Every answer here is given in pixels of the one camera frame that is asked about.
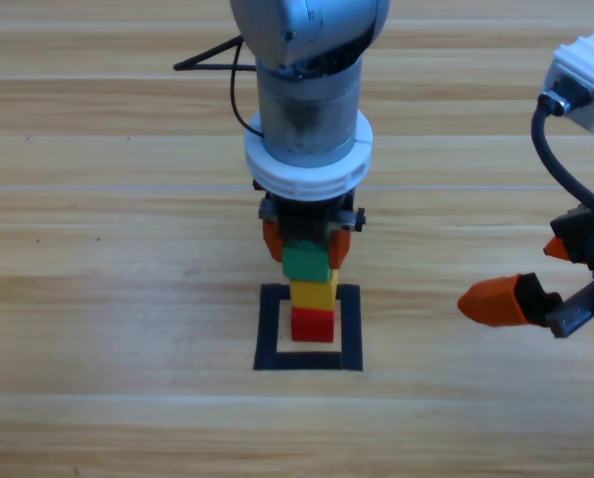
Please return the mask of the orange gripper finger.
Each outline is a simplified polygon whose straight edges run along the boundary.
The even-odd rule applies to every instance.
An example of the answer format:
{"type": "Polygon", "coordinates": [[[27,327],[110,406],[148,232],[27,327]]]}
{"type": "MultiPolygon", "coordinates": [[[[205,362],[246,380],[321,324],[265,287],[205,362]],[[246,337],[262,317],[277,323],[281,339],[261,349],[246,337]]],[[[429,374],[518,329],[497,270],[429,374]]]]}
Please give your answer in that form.
{"type": "Polygon", "coordinates": [[[351,232],[345,230],[333,230],[330,233],[328,259],[329,267],[332,270],[341,268],[351,244],[351,232]]]}
{"type": "Polygon", "coordinates": [[[265,244],[273,260],[282,261],[283,240],[276,222],[262,221],[262,233],[265,244]]]}
{"type": "Polygon", "coordinates": [[[564,241],[559,237],[552,237],[543,248],[543,252],[548,257],[572,262],[564,241]]]}
{"type": "Polygon", "coordinates": [[[493,328],[547,328],[545,317],[562,303],[558,293],[546,293],[529,273],[478,282],[458,299],[457,307],[474,322],[493,328]]]}

